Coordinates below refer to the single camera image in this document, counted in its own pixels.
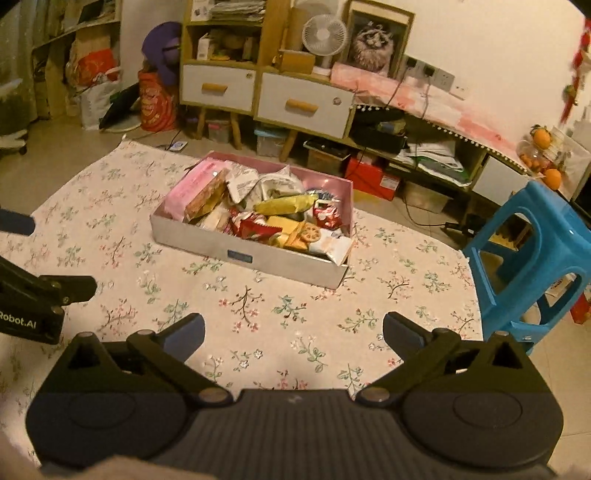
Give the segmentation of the pink wafer packet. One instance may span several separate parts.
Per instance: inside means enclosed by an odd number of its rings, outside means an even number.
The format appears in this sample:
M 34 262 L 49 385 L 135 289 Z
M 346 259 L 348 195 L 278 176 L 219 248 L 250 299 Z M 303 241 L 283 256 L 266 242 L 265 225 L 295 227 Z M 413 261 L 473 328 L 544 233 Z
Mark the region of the pink wafer packet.
M 183 221 L 185 206 L 222 168 L 225 168 L 223 161 L 208 158 L 194 165 L 165 196 L 164 212 L 174 220 Z

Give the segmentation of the clear biscuit packet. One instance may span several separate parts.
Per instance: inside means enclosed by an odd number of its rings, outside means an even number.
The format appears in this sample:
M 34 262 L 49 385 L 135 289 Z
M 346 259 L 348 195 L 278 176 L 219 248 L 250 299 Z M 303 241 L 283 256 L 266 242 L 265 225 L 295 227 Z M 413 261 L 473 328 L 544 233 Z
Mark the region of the clear biscuit packet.
M 221 202 L 197 221 L 197 226 L 207 231 L 224 232 L 228 227 L 231 209 L 228 204 Z

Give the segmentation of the red candy packet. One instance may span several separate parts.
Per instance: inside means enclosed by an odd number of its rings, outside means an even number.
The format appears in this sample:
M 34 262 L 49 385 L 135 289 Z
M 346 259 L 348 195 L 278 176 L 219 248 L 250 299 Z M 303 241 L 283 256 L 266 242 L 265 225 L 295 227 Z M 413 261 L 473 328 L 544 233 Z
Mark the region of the red candy packet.
M 259 242 L 270 240 L 283 232 L 282 228 L 267 224 L 266 217 L 259 213 L 235 209 L 230 211 L 229 228 L 237 238 Z
M 339 210 L 339 201 L 318 199 L 312 208 L 315 224 L 318 227 L 337 230 L 342 227 L 341 210 Z

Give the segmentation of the yellow lotus chip packet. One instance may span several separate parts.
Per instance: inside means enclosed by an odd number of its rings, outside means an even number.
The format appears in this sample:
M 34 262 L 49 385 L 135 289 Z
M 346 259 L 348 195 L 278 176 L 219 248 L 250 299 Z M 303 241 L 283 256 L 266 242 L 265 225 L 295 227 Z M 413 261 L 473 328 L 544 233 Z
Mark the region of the yellow lotus chip packet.
M 327 257 L 338 266 L 346 263 L 353 248 L 351 237 L 339 230 L 325 229 L 308 221 L 297 222 L 287 217 L 270 216 L 266 224 L 280 228 L 279 233 L 270 237 L 271 246 Z

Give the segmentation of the small silver blue packet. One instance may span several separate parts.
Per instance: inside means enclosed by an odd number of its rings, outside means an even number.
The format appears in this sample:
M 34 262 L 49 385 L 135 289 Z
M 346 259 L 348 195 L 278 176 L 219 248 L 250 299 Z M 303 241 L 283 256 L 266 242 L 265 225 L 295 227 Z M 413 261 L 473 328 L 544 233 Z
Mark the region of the small silver blue packet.
M 305 191 L 308 195 L 315 195 L 317 196 L 318 200 L 327 201 L 327 202 L 339 202 L 339 196 L 337 194 L 332 193 L 329 190 L 321 189 L 321 188 L 311 188 Z

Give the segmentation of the white red-label snack packet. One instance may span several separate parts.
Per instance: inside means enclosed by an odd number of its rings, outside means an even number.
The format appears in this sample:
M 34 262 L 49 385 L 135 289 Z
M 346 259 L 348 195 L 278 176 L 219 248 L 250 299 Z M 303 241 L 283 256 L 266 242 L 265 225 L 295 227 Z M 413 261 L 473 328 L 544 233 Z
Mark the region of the white red-label snack packet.
M 257 182 L 259 182 L 259 171 L 240 164 L 232 164 L 226 176 L 226 186 L 231 201 L 235 204 L 242 202 Z

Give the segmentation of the yellow blue-label snack packet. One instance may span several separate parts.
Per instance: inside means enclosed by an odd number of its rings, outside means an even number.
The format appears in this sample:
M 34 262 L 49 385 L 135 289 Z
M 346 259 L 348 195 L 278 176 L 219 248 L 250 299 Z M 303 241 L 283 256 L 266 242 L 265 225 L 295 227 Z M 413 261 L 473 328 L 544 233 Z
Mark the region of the yellow blue-label snack packet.
M 294 215 L 310 210 L 317 200 L 318 196 L 315 194 L 273 198 L 257 203 L 253 206 L 253 211 L 264 216 Z

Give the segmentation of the white green snack packet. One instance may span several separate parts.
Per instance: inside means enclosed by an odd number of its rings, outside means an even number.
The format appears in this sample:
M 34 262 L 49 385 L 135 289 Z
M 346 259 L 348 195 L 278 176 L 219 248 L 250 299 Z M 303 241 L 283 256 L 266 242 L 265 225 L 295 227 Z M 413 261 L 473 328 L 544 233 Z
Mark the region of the white green snack packet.
M 276 172 L 260 175 L 250 197 L 254 203 L 260 203 L 302 193 L 304 193 L 303 182 L 291 172 L 290 166 L 287 165 Z

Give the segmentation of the gold foil snack bar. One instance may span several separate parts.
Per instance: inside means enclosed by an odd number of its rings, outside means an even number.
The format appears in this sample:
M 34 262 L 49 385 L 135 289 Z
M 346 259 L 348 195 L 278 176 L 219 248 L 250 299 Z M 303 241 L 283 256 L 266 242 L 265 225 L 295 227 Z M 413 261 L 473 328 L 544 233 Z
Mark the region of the gold foil snack bar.
M 183 221 L 190 223 L 211 213 L 214 207 L 224 198 L 228 168 L 216 172 L 209 181 L 184 208 Z

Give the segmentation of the floral tablecloth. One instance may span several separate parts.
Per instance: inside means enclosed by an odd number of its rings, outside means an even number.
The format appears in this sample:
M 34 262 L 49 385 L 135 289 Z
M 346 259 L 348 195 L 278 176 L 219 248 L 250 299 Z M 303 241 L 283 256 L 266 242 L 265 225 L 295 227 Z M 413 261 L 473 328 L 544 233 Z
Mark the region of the floral tablecloth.
M 1 253 L 35 274 L 82 274 L 95 297 L 66 311 L 59 342 L 1 339 L 1 430 L 25 454 L 25 413 L 71 339 L 106 341 L 160 330 L 189 313 L 206 323 L 191 368 L 238 393 L 245 388 L 356 393 L 396 367 L 382 334 L 397 311 L 427 329 L 482 335 L 464 255 L 427 235 L 356 211 L 355 244 L 335 290 L 159 245 L 150 216 L 190 159 L 126 142 L 48 198 L 35 232 L 5 234 Z

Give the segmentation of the white shopping bag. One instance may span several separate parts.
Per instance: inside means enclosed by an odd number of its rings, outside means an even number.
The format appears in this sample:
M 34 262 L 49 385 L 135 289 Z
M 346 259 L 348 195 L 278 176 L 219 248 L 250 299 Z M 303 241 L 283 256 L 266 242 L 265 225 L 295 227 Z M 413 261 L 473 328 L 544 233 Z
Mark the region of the white shopping bag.
M 85 130 L 98 130 L 101 119 L 111 105 L 111 97 L 121 90 L 120 81 L 105 81 L 79 95 L 81 125 Z

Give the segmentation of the blue plastic stool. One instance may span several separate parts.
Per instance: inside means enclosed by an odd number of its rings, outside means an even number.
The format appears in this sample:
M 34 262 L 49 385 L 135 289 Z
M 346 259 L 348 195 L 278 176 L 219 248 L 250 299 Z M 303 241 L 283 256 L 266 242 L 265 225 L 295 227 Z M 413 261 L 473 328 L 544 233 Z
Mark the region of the blue plastic stool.
M 531 235 L 512 250 L 492 237 L 511 217 Z M 506 331 L 532 348 L 569 312 L 590 283 L 590 230 L 545 185 L 530 181 L 463 249 L 472 271 L 483 336 Z

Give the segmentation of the red box under sideboard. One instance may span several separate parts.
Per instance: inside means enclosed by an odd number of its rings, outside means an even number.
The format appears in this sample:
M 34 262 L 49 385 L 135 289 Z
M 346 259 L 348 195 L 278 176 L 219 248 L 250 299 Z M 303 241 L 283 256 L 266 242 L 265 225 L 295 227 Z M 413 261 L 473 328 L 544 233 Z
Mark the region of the red box under sideboard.
M 392 201 L 396 197 L 400 178 L 375 165 L 364 163 L 355 157 L 349 158 L 345 173 L 346 179 L 353 182 L 353 189 Z

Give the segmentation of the red cartoon bag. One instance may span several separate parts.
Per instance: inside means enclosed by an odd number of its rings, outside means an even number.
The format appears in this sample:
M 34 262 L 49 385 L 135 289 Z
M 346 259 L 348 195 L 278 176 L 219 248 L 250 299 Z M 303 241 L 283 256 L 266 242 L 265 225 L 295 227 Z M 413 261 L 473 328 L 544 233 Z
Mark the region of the red cartoon bag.
M 177 125 L 178 88 L 166 86 L 157 72 L 138 72 L 140 124 L 149 133 L 173 130 Z

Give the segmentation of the orange fruit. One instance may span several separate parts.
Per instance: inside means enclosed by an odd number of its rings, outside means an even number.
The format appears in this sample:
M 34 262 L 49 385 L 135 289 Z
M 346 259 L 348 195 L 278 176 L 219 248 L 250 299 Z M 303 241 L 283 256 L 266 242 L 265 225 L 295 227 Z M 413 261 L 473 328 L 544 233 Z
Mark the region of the orange fruit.
M 557 191 L 562 184 L 562 173 L 556 168 L 548 168 L 544 171 L 543 182 L 552 191 Z

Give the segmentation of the black bag in sideboard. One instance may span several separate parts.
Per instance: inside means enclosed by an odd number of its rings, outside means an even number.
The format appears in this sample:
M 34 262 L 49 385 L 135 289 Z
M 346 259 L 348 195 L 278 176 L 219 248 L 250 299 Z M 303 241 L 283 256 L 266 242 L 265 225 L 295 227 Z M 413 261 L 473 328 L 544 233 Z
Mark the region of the black bag in sideboard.
M 396 108 L 361 106 L 353 116 L 349 138 L 362 147 L 398 155 L 407 145 L 405 112 Z

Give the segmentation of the purple hat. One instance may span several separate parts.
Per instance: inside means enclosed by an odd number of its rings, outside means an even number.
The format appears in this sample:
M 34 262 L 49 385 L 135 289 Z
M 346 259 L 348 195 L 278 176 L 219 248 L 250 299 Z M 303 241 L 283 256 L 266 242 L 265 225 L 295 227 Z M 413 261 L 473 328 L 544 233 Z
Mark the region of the purple hat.
M 154 27 L 145 37 L 141 51 L 147 63 L 166 86 L 178 82 L 182 25 L 168 21 Z

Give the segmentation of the long low wooden sideboard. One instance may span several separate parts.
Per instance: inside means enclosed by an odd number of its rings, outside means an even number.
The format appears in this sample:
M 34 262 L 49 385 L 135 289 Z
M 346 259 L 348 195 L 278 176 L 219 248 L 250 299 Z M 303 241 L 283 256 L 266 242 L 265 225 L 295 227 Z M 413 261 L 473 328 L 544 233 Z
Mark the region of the long low wooden sideboard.
M 398 154 L 362 147 L 356 158 L 451 197 L 475 194 L 501 205 L 531 179 L 522 164 L 405 112 L 407 145 Z

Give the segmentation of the pink checkered cloth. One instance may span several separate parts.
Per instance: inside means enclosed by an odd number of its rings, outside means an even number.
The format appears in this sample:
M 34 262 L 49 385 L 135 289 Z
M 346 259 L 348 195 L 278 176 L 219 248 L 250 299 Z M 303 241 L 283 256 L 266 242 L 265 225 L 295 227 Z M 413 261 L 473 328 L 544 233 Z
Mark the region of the pink checkered cloth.
M 353 91 L 362 106 L 398 108 L 474 141 L 519 164 L 516 143 L 509 140 L 498 122 L 451 94 L 414 78 L 404 81 L 342 63 L 332 67 L 331 83 Z

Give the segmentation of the wooden shelf cabinet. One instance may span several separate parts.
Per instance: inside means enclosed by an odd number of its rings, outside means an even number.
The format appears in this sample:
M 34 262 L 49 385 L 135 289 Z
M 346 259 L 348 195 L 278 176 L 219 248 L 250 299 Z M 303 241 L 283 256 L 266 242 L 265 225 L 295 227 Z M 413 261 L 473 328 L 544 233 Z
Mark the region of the wooden shelf cabinet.
M 266 1 L 263 20 L 211 20 L 220 1 L 188 1 L 181 32 L 179 101 L 252 116 L 263 68 L 280 50 L 289 1 Z

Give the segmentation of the framed cat picture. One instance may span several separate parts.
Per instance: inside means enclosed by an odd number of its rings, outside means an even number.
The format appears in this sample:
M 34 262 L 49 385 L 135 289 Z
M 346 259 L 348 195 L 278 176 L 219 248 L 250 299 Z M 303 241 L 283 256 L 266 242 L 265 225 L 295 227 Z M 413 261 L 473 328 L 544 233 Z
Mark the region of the framed cat picture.
M 378 1 L 349 1 L 345 19 L 348 45 L 339 54 L 339 62 L 396 78 L 415 14 Z

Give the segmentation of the stack of papers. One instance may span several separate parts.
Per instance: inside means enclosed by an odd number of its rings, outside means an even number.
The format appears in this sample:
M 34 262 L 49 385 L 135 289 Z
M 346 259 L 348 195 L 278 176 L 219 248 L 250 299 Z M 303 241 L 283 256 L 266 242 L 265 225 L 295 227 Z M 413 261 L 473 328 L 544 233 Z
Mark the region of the stack of papers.
M 211 8 L 211 20 L 253 22 L 263 20 L 266 1 L 220 1 Z

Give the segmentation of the small white desk fan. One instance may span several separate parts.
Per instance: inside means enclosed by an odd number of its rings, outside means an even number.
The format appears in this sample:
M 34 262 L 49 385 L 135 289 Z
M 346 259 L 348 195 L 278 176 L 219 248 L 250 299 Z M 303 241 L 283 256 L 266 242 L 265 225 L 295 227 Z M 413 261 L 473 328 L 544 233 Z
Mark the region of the small white desk fan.
M 332 58 L 340 54 L 348 42 L 348 30 L 346 24 L 335 16 L 312 16 L 304 24 L 301 41 L 308 52 L 321 59 L 320 69 L 329 70 Z

